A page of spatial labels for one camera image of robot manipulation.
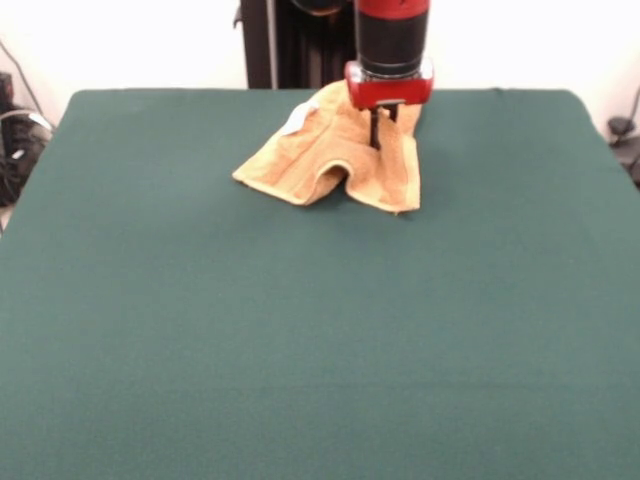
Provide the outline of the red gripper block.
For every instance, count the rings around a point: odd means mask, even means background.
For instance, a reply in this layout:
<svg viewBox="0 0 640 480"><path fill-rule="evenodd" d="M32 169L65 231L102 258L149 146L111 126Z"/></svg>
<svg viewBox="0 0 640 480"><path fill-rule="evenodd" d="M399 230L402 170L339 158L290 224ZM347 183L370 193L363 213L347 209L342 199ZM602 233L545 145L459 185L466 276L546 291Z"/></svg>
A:
<svg viewBox="0 0 640 480"><path fill-rule="evenodd" d="M380 149L380 107L387 106L389 118L396 122L398 105L422 105L429 101L434 85L434 67L424 58L418 70L409 76L375 77L358 61L349 61L344 68L347 91L352 105L370 110L370 146Z"/></svg>

